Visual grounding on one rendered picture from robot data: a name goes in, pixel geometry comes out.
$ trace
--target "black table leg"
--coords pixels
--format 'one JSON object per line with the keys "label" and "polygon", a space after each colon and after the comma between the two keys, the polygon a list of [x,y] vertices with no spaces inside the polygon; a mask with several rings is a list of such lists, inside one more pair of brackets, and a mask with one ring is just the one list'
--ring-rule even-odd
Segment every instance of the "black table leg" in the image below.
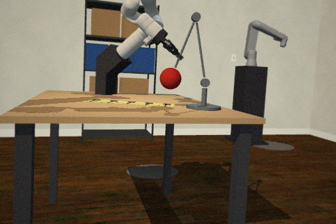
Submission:
{"label": "black table leg", "polygon": [[174,124],[165,126],[165,160],[163,163],[163,194],[170,195],[171,192],[171,167],[173,162],[173,137]]}
{"label": "black table leg", "polygon": [[35,125],[15,124],[13,224],[33,223]]}
{"label": "black table leg", "polygon": [[232,147],[228,224],[245,224],[252,134],[240,134]]}
{"label": "black table leg", "polygon": [[50,156],[49,156],[49,195],[48,203],[57,202],[57,174],[58,174],[58,131],[59,124],[50,125]]}

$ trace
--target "white baseboard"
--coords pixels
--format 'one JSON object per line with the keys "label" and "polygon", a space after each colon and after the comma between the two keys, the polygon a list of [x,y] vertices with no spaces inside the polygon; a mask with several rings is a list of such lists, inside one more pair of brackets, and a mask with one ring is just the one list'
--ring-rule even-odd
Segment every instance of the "white baseboard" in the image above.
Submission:
{"label": "white baseboard", "polygon": [[[60,128],[59,136],[81,136],[82,130],[80,125],[78,128]],[[176,136],[209,136],[209,135],[230,135],[230,128],[175,128],[174,135]],[[309,128],[264,128],[264,134],[309,134],[319,138],[323,138],[332,142],[336,142],[336,135],[328,134],[318,130],[312,130]],[[0,137],[14,137],[15,129],[14,125],[8,128],[0,128]],[[164,136],[165,128],[154,127],[155,136]],[[50,136],[50,128],[36,128],[36,137],[48,137]]]}

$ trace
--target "gray robotic arm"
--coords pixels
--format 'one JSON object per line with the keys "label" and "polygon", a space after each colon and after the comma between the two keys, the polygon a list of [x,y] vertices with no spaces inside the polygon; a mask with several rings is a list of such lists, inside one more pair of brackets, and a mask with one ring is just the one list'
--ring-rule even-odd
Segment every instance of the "gray robotic arm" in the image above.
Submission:
{"label": "gray robotic arm", "polygon": [[280,41],[280,46],[285,47],[288,37],[283,33],[267,26],[261,21],[252,21],[248,26],[248,32],[246,37],[246,45],[244,51],[244,58],[247,59],[246,66],[257,66],[256,62],[256,43],[258,38],[258,31],[270,35],[276,41]]}
{"label": "gray robotic arm", "polygon": [[156,7],[156,0],[141,0],[145,8],[145,13],[143,14],[137,12],[139,9],[139,1],[140,0],[124,0],[122,5],[123,16],[136,24],[139,29],[118,46],[118,54],[122,58],[127,59],[143,44],[148,45],[150,42],[153,42],[156,45],[162,43],[165,49],[175,55],[179,60],[182,60],[183,56],[179,53],[175,45],[166,39],[168,33],[163,29],[163,22]]}

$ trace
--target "yellow ruler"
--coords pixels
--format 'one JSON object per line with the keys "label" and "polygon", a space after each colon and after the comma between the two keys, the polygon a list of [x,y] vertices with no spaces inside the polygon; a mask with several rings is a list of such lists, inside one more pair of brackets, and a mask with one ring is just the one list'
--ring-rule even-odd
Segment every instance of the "yellow ruler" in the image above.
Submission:
{"label": "yellow ruler", "polygon": [[84,102],[95,102],[95,103],[109,103],[109,104],[124,104],[124,105],[135,105],[135,106],[164,106],[173,108],[174,104],[162,104],[162,103],[151,103],[151,102],[136,102],[136,101],[122,101],[122,100],[104,100],[104,99],[93,99],[85,100]]}

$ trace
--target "shelving unit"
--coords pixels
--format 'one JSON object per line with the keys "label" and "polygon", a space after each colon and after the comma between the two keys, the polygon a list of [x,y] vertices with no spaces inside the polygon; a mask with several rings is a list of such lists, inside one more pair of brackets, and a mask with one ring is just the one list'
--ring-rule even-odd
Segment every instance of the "shelving unit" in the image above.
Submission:
{"label": "shelving unit", "polygon": [[[86,67],[86,47],[87,41],[98,41],[98,42],[111,42],[111,43],[122,43],[126,38],[124,37],[111,37],[111,36],[101,36],[101,35],[87,35],[86,34],[86,24],[87,24],[87,9],[107,9],[121,11],[122,3],[109,2],[109,1],[99,1],[99,0],[85,0],[85,23],[84,23],[84,67],[83,67],[83,91],[85,92],[86,85],[86,72],[95,72],[95,70],[87,69]],[[138,12],[144,13],[145,9],[140,6]],[[153,72],[136,72],[127,71],[125,69],[123,73],[129,74],[146,74],[149,80],[149,75],[153,75],[153,93],[155,94],[156,87],[156,72],[157,72],[157,45],[155,46],[155,60],[154,60],[154,70]],[[82,143],[84,139],[87,138],[151,138],[153,141],[153,131],[154,124],[151,125],[151,133],[147,130],[147,124],[145,129],[133,129],[133,130],[88,130],[84,129],[82,124]]]}

